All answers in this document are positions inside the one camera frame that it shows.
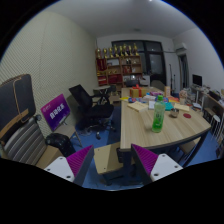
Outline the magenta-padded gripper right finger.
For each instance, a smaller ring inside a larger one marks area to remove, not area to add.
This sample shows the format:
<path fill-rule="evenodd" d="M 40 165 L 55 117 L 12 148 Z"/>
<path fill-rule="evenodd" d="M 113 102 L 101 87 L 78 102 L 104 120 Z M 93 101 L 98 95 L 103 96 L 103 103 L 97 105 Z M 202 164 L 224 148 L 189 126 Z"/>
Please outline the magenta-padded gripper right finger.
<path fill-rule="evenodd" d="M 131 153 L 144 185 L 182 169 L 177 162 L 165 153 L 157 155 L 135 144 L 131 145 Z"/>

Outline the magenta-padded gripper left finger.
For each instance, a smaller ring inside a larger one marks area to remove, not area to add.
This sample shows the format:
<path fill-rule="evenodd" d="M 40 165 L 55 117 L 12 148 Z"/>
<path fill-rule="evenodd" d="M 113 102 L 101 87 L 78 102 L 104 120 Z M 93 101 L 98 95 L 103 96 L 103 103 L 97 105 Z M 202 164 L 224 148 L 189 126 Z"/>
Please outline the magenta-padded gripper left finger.
<path fill-rule="evenodd" d="M 94 146 L 87 146 L 68 157 L 59 156 L 45 171 L 82 186 L 94 156 Z"/>

